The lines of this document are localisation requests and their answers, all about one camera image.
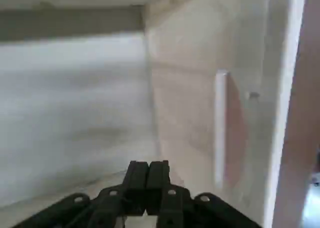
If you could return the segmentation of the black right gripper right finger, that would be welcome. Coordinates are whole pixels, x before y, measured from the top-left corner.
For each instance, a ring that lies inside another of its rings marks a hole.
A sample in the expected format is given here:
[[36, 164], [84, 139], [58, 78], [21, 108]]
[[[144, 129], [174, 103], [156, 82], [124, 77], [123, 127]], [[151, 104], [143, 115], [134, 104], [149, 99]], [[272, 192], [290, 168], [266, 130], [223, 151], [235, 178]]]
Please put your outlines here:
[[146, 212], [157, 217], [157, 228], [260, 227], [212, 193], [191, 197], [187, 188], [172, 184], [167, 160], [150, 163], [145, 189]]

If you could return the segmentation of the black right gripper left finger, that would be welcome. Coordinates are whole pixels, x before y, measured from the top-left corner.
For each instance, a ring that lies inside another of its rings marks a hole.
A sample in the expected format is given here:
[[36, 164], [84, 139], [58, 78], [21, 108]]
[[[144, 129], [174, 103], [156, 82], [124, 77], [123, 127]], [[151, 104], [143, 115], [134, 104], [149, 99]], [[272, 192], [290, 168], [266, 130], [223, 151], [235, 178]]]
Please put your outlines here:
[[149, 165], [131, 161], [121, 184], [102, 189], [91, 199], [73, 193], [24, 219], [17, 228], [123, 228], [127, 217], [142, 216]]

